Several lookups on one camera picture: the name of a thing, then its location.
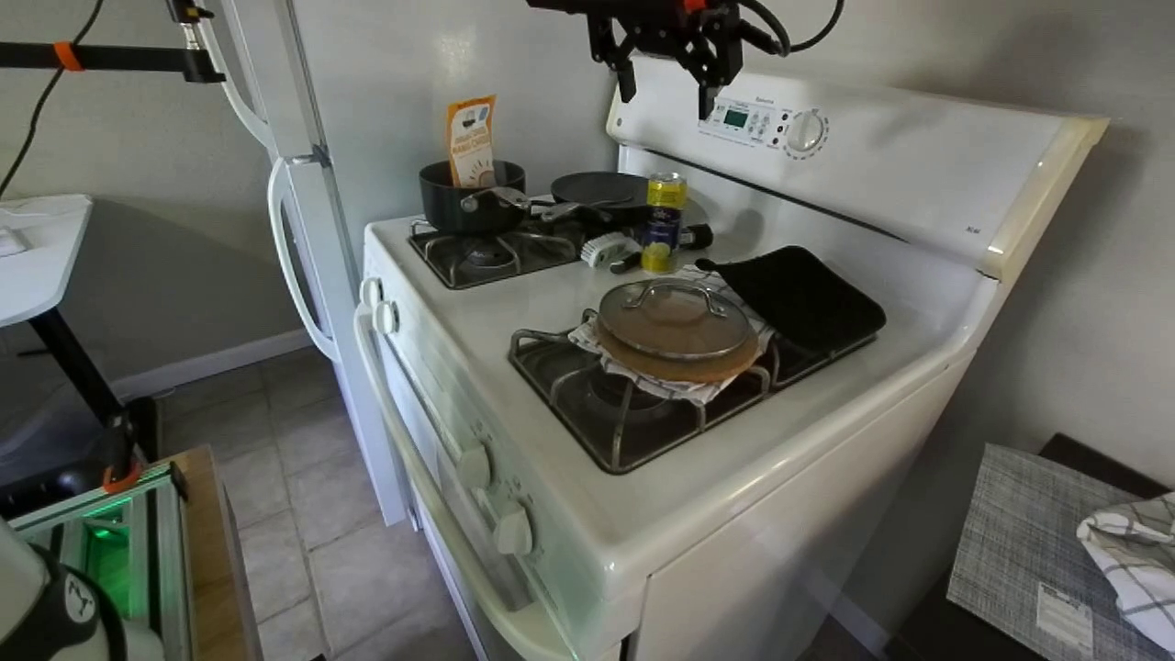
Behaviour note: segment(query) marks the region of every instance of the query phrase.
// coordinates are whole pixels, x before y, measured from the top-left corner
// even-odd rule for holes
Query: towel
[[[1175,655],[1175,491],[1105,508],[1076,527],[1076,540],[1118,593],[1118,610]]]

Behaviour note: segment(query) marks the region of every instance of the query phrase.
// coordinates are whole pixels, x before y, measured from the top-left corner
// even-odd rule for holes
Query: white gas stove
[[[374,222],[357,336],[485,656],[801,655],[873,527],[840,520],[925,441],[1105,130],[754,74],[699,126],[692,80],[639,67],[650,87],[606,120],[619,170],[685,173],[710,261],[806,247],[887,328],[609,474],[512,345],[639,277],[556,263],[451,289],[413,247],[422,217]]]

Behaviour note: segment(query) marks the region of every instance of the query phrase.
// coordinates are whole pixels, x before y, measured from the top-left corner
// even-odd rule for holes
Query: oven door
[[[398,310],[374,301],[362,305],[354,315],[354,336],[364,358],[366,381],[381,408],[381,424],[406,459],[413,482],[419,520],[435,545],[435,553],[444,571],[448,593],[462,610],[462,622],[485,656],[528,656],[528,661],[564,661],[578,656],[559,633],[550,607],[528,593],[524,577],[506,553],[497,553],[491,518],[478,515],[478,491],[471,495],[451,471],[448,443],[436,441],[441,425],[429,424],[419,392],[406,378],[393,343],[386,343]],[[401,391],[406,415],[425,419],[425,433],[413,433],[406,424],[393,391]]]

